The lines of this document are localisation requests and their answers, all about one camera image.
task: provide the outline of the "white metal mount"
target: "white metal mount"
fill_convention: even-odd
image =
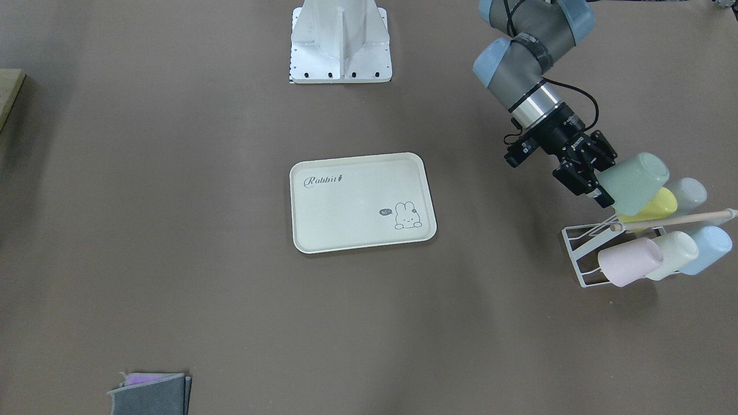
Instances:
[[[292,13],[290,81],[392,79],[387,11],[374,0],[305,0]]]

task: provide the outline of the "light blue cup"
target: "light blue cup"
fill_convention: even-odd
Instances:
[[[664,186],[677,198],[677,211],[672,216],[689,215],[707,200],[707,190],[691,177],[679,179]]]
[[[700,255],[679,269],[683,274],[697,275],[733,249],[731,237],[717,226],[701,227],[688,234],[700,248]]]

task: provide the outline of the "wooden handle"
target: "wooden handle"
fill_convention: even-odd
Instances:
[[[622,230],[646,229],[648,227],[668,226],[671,224],[716,221],[721,219],[731,220],[734,217],[736,217],[736,211],[734,209],[725,209],[720,212],[698,213],[696,215],[678,216],[676,218],[653,219],[650,221],[629,223],[618,222],[610,225],[610,230],[613,232],[620,232]]]

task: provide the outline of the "gray cloth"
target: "gray cloth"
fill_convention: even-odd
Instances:
[[[190,385],[191,379],[180,373],[110,391],[111,415],[187,415]]]

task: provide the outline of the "purple cloth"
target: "purple cloth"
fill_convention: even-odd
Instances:
[[[153,382],[154,380],[164,379],[172,374],[166,373],[131,373],[125,376],[124,386],[140,385],[141,383]]]

